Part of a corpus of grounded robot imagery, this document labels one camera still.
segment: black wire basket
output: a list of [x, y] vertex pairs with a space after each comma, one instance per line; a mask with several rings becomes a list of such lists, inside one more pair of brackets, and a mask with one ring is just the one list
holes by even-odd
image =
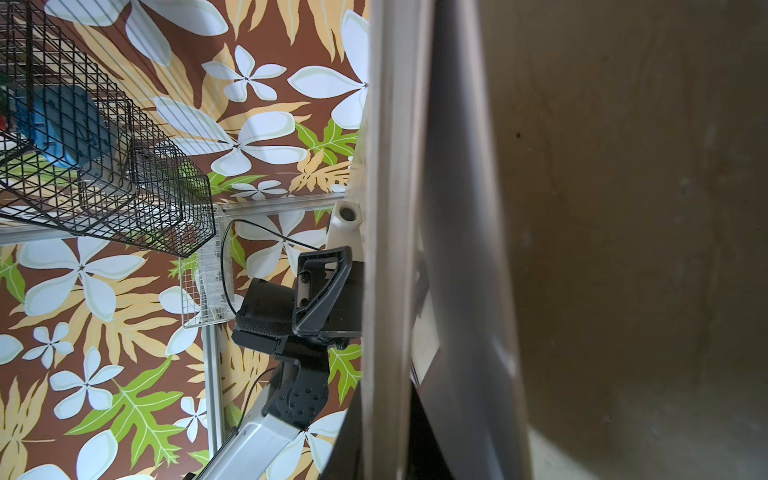
[[0, 217], [188, 257], [207, 177], [39, 8], [0, 2]]

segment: wire mesh basket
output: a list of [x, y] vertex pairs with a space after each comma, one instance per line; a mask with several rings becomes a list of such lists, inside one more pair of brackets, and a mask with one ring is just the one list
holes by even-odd
[[[225, 323], [235, 318], [224, 297], [222, 273], [227, 278], [227, 292], [235, 308], [239, 302], [233, 294], [232, 262], [223, 262], [221, 270], [221, 232], [227, 226], [227, 216], [221, 207], [215, 207], [218, 233], [208, 240], [192, 257], [179, 259], [179, 286], [181, 287], [181, 324], [194, 328]], [[229, 245], [224, 246], [223, 258], [230, 259]]]
[[0, 2], [0, 217], [188, 257], [207, 177], [30, 2]]

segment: floral wallpaper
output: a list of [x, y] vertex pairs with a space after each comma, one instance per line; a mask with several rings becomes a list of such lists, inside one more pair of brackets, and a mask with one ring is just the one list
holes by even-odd
[[[40, 0], [49, 17], [208, 174], [220, 203], [341, 192], [368, 90], [365, 0]], [[322, 247], [329, 211], [257, 219]], [[290, 285], [301, 247], [237, 225], [237, 292]], [[0, 480], [180, 478], [208, 461], [203, 352], [180, 328], [196, 267], [91, 238], [0, 250]], [[270, 358], [221, 326], [225, 419]], [[331, 349], [332, 398], [264, 478], [319, 477], [360, 378]], [[261, 385], [257, 386], [251, 403]]]
[[209, 174], [218, 201], [346, 188], [368, 93], [364, 0], [44, 5]]

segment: blue object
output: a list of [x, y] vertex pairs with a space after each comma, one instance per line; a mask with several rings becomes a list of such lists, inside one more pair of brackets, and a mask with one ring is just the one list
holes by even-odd
[[12, 103], [18, 132], [32, 140], [55, 167], [90, 170], [91, 161], [111, 153], [109, 128], [83, 87], [35, 88], [32, 112], [25, 94], [15, 95]]

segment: white flower print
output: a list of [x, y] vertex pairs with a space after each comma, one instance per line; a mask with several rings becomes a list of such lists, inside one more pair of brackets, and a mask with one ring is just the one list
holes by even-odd
[[[78, 453], [75, 466], [77, 480], [99, 480], [118, 456], [118, 441], [107, 429], [88, 440]], [[70, 480], [57, 465], [47, 463], [26, 471], [18, 480]], [[153, 480], [150, 475], [136, 474], [118, 480]]]
[[129, 3], [131, 13], [125, 23], [128, 40], [142, 55], [166, 67], [171, 60], [170, 43], [144, 6], [196, 35], [213, 37], [230, 29], [208, 0], [48, 0], [45, 13], [91, 27], [108, 27]]
[[362, 107], [368, 96], [368, 66], [370, 40], [368, 21], [352, 10], [347, 10], [341, 23], [341, 39], [352, 70], [359, 81], [354, 81], [338, 71], [319, 65], [298, 70], [288, 78], [288, 83], [299, 93], [311, 98], [338, 97], [355, 91], [341, 101], [331, 112], [331, 118], [341, 128], [360, 128]]
[[0, 365], [11, 362], [23, 349], [22, 343], [13, 335], [0, 335]]
[[285, 73], [285, 67], [282, 65], [266, 64], [256, 68], [256, 60], [253, 59], [248, 50], [240, 45], [235, 48], [235, 62], [240, 73], [220, 61], [206, 62], [203, 64], [203, 68], [215, 78], [235, 80], [234, 83], [224, 87], [224, 94], [231, 101], [242, 103], [248, 99], [248, 85], [256, 92], [258, 98], [266, 101], [277, 100], [277, 92], [274, 88], [256, 80], [279, 77]]
[[200, 403], [197, 404], [197, 410], [195, 410], [194, 399], [190, 396], [185, 396], [181, 399], [181, 409], [184, 413], [191, 416], [177, 420], [174, 425], [187, 429], [187, 438], [190, 442], [194, 442], [197, 438], [197, 423], [199, 422], [203, 427], [206, 429], [208, 428], [208, 416], [206, 415], [207, 405], [205, 399], [200, 400]]
[[[20, 187], [22, 187], [21, 182], [16, 182]], [[55, 211], [48, 211], [44, 214], [41, 214], [37, 209], [34, 207], [23, 207], [23, 206], [17, 206], [17, 205], [11, 205], [10, 207], [3, 207], [0, 208], [0, 212], [6, 214], [6, 215], [12, 215], [13, 217], [23, 218], [24, 220], [37, 220], [41, 221], [44, 217], [58, 217], [59, 213]]]
[[269, 480], [286, 480], [289, 478], [296, 466], [299, 464], [299, 458], [304, 450], [304, 440], [310, 444], [312, 460], [320, 473], [328, 463], [331, 456], [333, 445], [323, 439], [318, 439], [315, 435], [323, 435], [335, 438], [339, 434], [341, 425], [344, 423], [346, 410], [326, 415], [310, 425], [307, 432], [301, 432], [286, 448], [272, 461], [270, 467], [266, 470], [266, 477]]
[[235, 141], [213, 118], [196, 108], [166, 97], [156, 97], [154, 104], [157, 113], [171, 127], [201, 137], [172, 139], [186, 155], [229, 152], [216, 159], [210, 166], [211, 170], [225, 177], [234, 177], [250, 170], [251, 163], [245, 154], [272, 165], [295, 164], [306, 158], [307, 152], [304, 148], [250, 145], [255, 141], [292, 134], [296, 130], [296, 122], [293, 115], [287, 112], [268, 111], [255, 114], [245, 121]]
[[43, 362], [43, 366], [46, 369], [50, 369], [51, 364], [53, 363], [54, 350], [56, 350], [56, 353], [60, 353], [63, 356], [74, 352], [74, 347], [71, 343], [61, 341], [61, 339], [66, 337], [68, 334], [69, 325], [64, 322], [60, 322], [58, 325], [56, 325], [56, 328], [53, 330], [53, 337], [48, 336], [48, 327], [39, 326], [35, 328], [35, 331], [32, 332], [32, 336], [35, 338], [35, 340], [43, 343], [44, 345], [36, 346], [34, 349], [29, 350], [24, 354], [22, 358], [24, 360], [34, 360], [39, 356], [42, 356], [41, 360]]
[[[232, 305], [239, 309], [242, 303], [243, 297], [235, 294], [232, 299]], [[197, 319], [200, 318], [200, 305], [192, 299], [192, 296], [186, 290], [178, 285], [167, 288], [160, 293], [160, 305], [162, 305], [166, 312], [173, 313], [174, 315], [181, 315], [181, 306], [184, 305], [185, 314], [196, 314], [188, 320], [192, 324], [195, 324]], [[184, 328], [184, 325], [180, 326], [170, 336], [168, 345], [165, 347], [165, 354], [168, 356], [177, 355], [188, 349], [197, 339], [197, 331], [199, 329], [200, 327]]]
[[0, 140], [0, 151], [9, 151], [16, 148], [16, 142], [13, 140]]
[[[301, 220], [304, 218], [304, 210], [288, 210], [278, 215], [280, 221], [280, 227], [282, 230], [278, 230], [272, 220], [266, 215], [256, 215], [253, 219], [254, 223], [264, 226], [272, 231], [279, 231], [282, 235], [289, 237], [290, 239], [306, 243], [311, 247], [320, 248], [326, 241], [326, 229], [319, 230], [307, 230], [304, 232], [298, 232], [291, 235], [291, 232], [296, 228]], [[296, 273], [296, 268], [299, 262], [299, 254], [306, 251], [304, 247], [297, 246], [295, 243], [291, 243], [290, 240], [283, 240], [271, 233], [261, 230], [258, 227], [254, 227], [248, 224], [242, 224], [237, 227], [237, 235], [245, 240], [276, 240], [277, 243], [271, 247], [264, 248], [255, 252], [246, 261], [246, 271], [250, 278], [264, 278], [272, 273], [280, 262], [280, 254], [285, 250], [288, 256], [288, 262], [290, 263], [291, 270]]]
[[77, 392], [61, 400], [53, 408], [53, 413], [57, 418], [70, 419], [77, 415], [83, 408], [86, 395], [94, 410], [106, 410], [112, 407], [112, 394], [108, 390], [97, 389], [94, 385], [112, 380], [123, 371], [123, 367], [106, 365], [99, 369], [100, 365], [101, 354], [94, 347], [91, 347], [83, 360], [83, 377], [85, 380], [69, 370], [56, 372], [51, 376], [51, 388], [57, 392], [78, 389]]
[[144, 265], [145, 260], [136, 255], [115, 255], [89, 261], [107, 246], [109, 241], [91, 237], [78, 237], [78, 254], [63, 240], [40, 240], [25, 243], [18, 254], [18, 262], [27, 268], [71, 270], [64, 276], [46, 280], [33, 286], [26, 294], [24, 311], [29, 316], [53, 312], [67, 299], [74, 283], [80, 278], [88, 309], [105, 322], [112, 321], [117, 308], [117, 297], [106, 282], [91, 276], [121, 280]]
[[259, 182], [255, 187], [252, 184], [232, 184], [232, 188], [241, 190], [232, 195], [232, 197], [252, 197], [254, 200], [264, 200], [266, 198], [264, 194], [285, 195], [288, 193], [288, 190], [284, 188], [275, 188], [279, 186], [280, 182], [278, 180], [265, 180]]

